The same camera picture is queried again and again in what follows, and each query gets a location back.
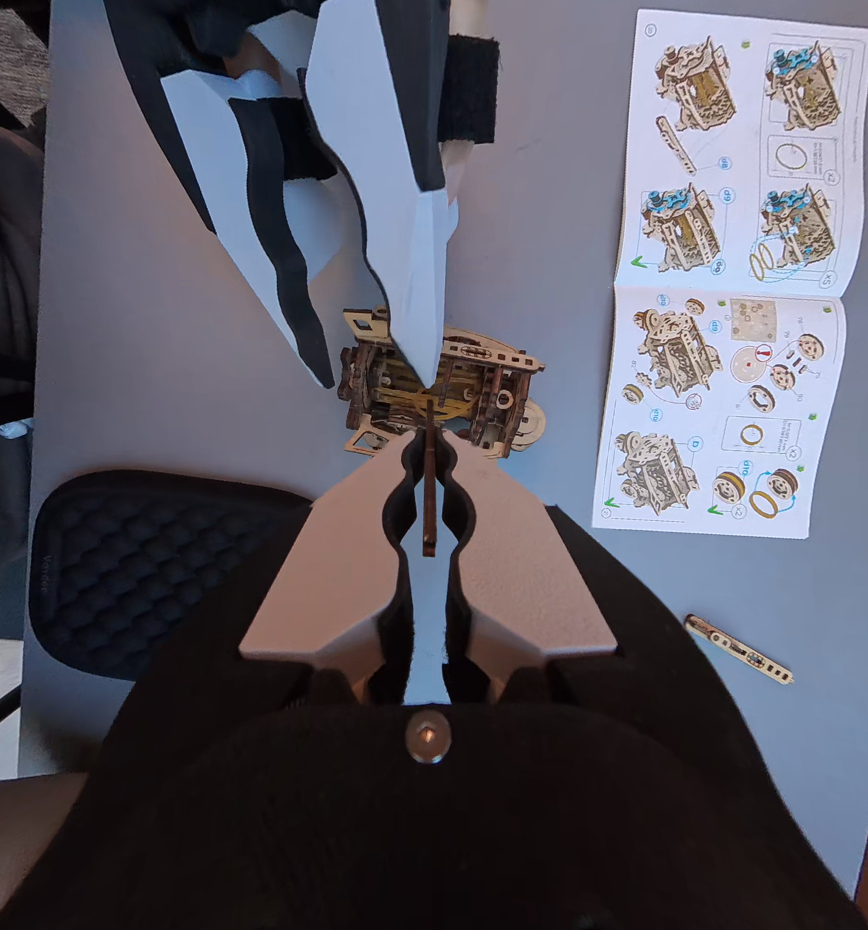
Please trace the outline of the small perforated wooden part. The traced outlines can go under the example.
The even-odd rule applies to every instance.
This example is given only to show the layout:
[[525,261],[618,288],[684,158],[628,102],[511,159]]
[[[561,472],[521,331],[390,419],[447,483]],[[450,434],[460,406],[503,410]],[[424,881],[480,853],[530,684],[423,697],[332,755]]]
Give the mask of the small perforated wooden part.
[[777,682],[782,684],[793,683],[793,675],[789,668],[764,656],[759,651],[745,645],[732,635],[721,631],[718,627],[695,614],[688,614],[684,618],[684,627],[689,632],[700,636],[712,645],[716,645],[725,653],[737,657],[750,667],[777,680]]

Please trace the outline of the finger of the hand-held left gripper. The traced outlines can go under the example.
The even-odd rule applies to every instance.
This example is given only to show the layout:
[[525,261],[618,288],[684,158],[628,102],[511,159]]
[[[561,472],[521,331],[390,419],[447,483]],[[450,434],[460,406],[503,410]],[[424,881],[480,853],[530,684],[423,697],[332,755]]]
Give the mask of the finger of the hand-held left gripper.
[[153,134],[206,225],[312,378],[334,382],[310,282],[337,252],[335,167],[301,99],[278,74],[307,67],[312,40],[247,40],[231,77],[166,67],[122,41],[122,64]]
[[455,228],[438,141],[449,19],[449,2],[324,2],[304,80],[316,128],[358,199],[391,336],[427,387]]

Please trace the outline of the long thin wooden strip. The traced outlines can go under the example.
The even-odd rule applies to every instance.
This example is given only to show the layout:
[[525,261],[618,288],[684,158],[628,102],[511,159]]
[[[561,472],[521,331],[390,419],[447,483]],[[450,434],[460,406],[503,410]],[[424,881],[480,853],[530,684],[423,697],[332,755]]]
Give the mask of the long thin wooden strip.
[[427,401],[424,448],[423,490],[423,557],[435,557],[438,540],[437,512],[437,428],[433,413],[433,400]]

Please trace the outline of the wooden mechanical model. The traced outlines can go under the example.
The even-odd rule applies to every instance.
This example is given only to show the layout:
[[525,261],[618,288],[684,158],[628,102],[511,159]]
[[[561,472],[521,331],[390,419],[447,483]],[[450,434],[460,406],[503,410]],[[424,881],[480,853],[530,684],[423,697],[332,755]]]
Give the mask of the wooden mechanical model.
[[459,436],[488,459],[506,459],[543,435],[544,412],[529,393],[544,364],[533,356],[446,326],[437,375],[426,388],[399,354],[384,307],[345,310],[344,316],[357,341],[341,354],[337,389],[348,402],[348,452],[375,455],[393,437],[424,425],[428,406],[441,427],[460,422]]

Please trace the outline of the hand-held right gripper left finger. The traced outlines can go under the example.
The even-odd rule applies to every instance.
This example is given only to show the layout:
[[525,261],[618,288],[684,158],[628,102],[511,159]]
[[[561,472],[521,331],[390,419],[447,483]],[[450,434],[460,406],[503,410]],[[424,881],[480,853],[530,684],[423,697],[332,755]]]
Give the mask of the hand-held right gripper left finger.
[[358,699],[402,699],[414,648],[402,540],[417,519],[421,431],[391,440],[311,506],[242,639],[245,659],[343,673]]

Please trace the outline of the model instruction booklet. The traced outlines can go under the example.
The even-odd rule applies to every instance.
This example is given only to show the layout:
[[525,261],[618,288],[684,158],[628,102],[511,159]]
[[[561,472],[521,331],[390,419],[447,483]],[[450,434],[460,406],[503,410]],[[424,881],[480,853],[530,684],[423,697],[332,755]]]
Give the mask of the model instruction booklet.
[[593,527],[808,537],[867,98],[868,28],[638,11]]

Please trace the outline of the person's clothing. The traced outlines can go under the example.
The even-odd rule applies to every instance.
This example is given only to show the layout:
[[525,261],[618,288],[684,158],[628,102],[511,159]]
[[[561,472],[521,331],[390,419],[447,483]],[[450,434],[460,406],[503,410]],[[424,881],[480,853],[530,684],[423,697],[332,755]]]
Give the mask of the person's clothing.
[[44,153],[0,127],[0,356],[22,365],[22,378],[0,378],[1,422],[23,419],[17,390],[33,381],[36,354]]

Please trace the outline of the black honeycomb cushion pad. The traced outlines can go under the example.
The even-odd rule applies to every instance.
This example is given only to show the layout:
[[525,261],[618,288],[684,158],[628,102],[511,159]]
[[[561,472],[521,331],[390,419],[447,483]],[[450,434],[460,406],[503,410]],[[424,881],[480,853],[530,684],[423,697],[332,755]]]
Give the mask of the black honeycomb cushion pad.
[[200,598],[307,505],[272,487],[157,471],[65,482],[33,529],[33,634],[69,668],[134,682]]

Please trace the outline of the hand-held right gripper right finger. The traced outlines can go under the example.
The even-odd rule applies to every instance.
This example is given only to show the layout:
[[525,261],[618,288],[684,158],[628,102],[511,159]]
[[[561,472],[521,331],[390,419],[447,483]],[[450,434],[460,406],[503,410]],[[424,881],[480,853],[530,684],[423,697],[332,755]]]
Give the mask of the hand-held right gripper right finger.
[[543,502],[479,448],[438,438],[456,537],[442,674],[451,701],[496,700],[520,668],[612,655],[616,639]]

